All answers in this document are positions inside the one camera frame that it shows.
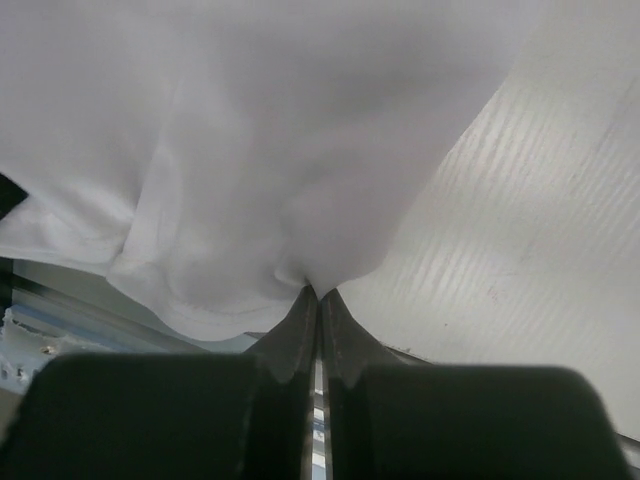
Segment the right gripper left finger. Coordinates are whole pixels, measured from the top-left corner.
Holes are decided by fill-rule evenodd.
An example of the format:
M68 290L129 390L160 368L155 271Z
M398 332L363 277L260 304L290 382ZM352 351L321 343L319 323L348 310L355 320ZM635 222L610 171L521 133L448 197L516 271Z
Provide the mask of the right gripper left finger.
M239 354L70 354L32 380L5 479L308 479L318 300Z

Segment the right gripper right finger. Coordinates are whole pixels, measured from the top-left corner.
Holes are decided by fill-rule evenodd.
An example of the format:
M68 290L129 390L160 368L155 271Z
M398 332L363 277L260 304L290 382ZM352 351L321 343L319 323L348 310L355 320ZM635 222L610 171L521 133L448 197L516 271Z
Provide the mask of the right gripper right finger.
M331 479L629 479L604 405L551 366L408 364L321 301Z

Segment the white t shirt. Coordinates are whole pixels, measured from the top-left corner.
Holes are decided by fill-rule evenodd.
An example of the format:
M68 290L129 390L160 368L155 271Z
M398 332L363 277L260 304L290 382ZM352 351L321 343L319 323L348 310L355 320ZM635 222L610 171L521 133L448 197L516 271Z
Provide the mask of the white t shirt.
M375 270L542 1L5 1L5 257L201 341Z

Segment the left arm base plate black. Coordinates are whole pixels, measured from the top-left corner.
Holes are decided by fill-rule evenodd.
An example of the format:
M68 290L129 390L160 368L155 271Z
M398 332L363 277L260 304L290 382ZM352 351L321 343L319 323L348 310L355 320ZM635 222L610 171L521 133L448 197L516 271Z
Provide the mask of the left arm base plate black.
M0 219L3 220L26 198L28 193L11 179L0 175Z

